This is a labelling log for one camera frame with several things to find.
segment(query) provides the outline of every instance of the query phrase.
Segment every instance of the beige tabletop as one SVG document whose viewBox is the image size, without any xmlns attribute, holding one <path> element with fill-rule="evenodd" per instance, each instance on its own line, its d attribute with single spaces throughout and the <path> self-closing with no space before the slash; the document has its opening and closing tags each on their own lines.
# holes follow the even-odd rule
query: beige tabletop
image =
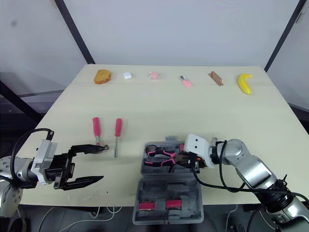
<svg viewBox="0 0 309 232">
<path fill-rule="evenodd" d="M 110 82 L 96 85 L 99 69 L 112 72 Z M 152 81 L 150 71 L 161 73 Z M 223 79 L 219 87 L 208 76 L 215 71 Z M 124 72 L 133 78 L 125 80 Z M 248 80 L 252 95 L 245 95 L 237 85 L 241 73 L 253 75 Z M 186 88 L 179 79 L 186 75 L 192 83 Z M 72 145 L 95 144 L 92 118 L 99 117 L 101 143 L 110 150 L 101 154 L 79 153 L 73 158 L 74 178 L 103 175 L 104 178 L 86 188 L 63 191 L 53 185 L 37 185 L 25 189 L 23 204 L 66 206 L 133 206 L 137 184 L 142 178 L 140 165 L 147 142 L 164 141 L 175 135 L 184 140 L 195 133 L 211 140 L 237 138 L 252 155 L 261 158 L 276 174 L 288 174 L 288 187 L 309 196 L 309 136 L 261 67 L 171 67 L 132 65 L 85 65 L 65 89 L 37 128 L 55 131 L 53 142 L 57 154 Z M 114 126 L 123 119 L 119 157 L 114 158 Z M 32 158 L 44 132 L 31 135 L 18 153 Z M 224 166 L 230 186 L 241 180 L 233 167 Z M 201 170 L 199 177 L 221 185 L 218 167 Z M 203 204 L 257 203 L 251 193 L 202 188 Z"/>
</svg>

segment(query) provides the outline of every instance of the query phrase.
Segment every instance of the screwdriver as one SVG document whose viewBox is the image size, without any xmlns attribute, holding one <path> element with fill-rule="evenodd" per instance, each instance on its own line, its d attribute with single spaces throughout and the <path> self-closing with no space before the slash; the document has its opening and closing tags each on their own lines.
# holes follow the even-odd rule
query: screwdriver
<svg viewBox="0 0 309 232">
<path fill-rule="evenodd" d="M 96 137 L 96 144 L 100 145 L 100 141 L 99 141 L 99 136 L 100 136 L 100 124 L 98 122 L 98 117 L 94 117 L 92 119 L 93 122 L 93 133 L 95 134 Z"/>
<path fill-rule="evenodd" d="M 121 135 L 121 126 L 122 126 L 122 119 L 116 119 L 116 126 L 115 126 L 115 136 L 116 136 L 116 146 L 115 146 L 115 154 L 114 157 L 118 156 L 118 137 Z"/>
</svg>

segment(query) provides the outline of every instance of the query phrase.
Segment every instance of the pliers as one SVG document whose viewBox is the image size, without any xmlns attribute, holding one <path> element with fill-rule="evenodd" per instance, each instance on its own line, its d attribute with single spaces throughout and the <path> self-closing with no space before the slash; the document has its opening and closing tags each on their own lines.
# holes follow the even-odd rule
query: pliers
<svg viewBox="0 0 309 232">
<path fill-rule="evenodd" d="M 162 166 L 170 166 L 171 168 L 178 164 L 184 167 L 188 166 L 189 162 L 189 156 L 183 152 L 176 154 L 175 151 L 165 151 L 163 149 L 159 149 L 155 145 L 151 145 L 146 149 L 146 154 L 149 157 L 155 157 L 156 155 L 163 155 L 168 157 L 169 159 L 163 160 L 163 161 L 150 161 L 148 159 L 144 160 L 145 166 L 151 166 L 151 167 L 162 167 Z"/>
</svg>

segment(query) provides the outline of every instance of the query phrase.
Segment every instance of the yellow banana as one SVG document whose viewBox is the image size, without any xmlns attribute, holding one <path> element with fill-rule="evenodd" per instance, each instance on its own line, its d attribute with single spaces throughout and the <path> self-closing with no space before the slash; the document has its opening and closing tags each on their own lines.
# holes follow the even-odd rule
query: yellow banana
<svg viewBox="0 0 309 232">
<path fill-rule="evenodd" d="M 241 90 L 248 95 L 251 95 L 251 89 L 249 87 L 249 85 L 246 82 L 247 77 L 252 77 L 252 75 L 243 73 L 238 77 L 238 84 L 239 87 L 241 88 Z"/>
</svg>

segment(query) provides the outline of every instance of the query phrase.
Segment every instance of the gray tool case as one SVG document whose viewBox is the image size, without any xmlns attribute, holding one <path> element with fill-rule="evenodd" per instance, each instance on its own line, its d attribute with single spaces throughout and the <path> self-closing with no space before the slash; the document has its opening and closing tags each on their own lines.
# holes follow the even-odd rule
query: gray tool case
<svg viewBox="0 0 309 232">
<path fill-rule="evenodd" d="M 147 143 L 145 149 L 155 145 L 166 151 L 175 150 L 178 154 L 181 144 L 184 142 L 176 141 L 175 137 L 168 137 L 165 142 Z M 168 166 L 145 166 L 144 159 L 150 158 L 145 149 L 140 171 L 144 177 L 138 184 L 133 223 L 135 225 L 201 223 L 204 220 L 201 188 L 192 170 L 175 165 L 169 173 Z M 166 201 L 169 200 L 181 200 L 181 207 L 167 209 Z M 153 208 L 140 210 L 140 203 L 150 203 Z"/>
</svg>

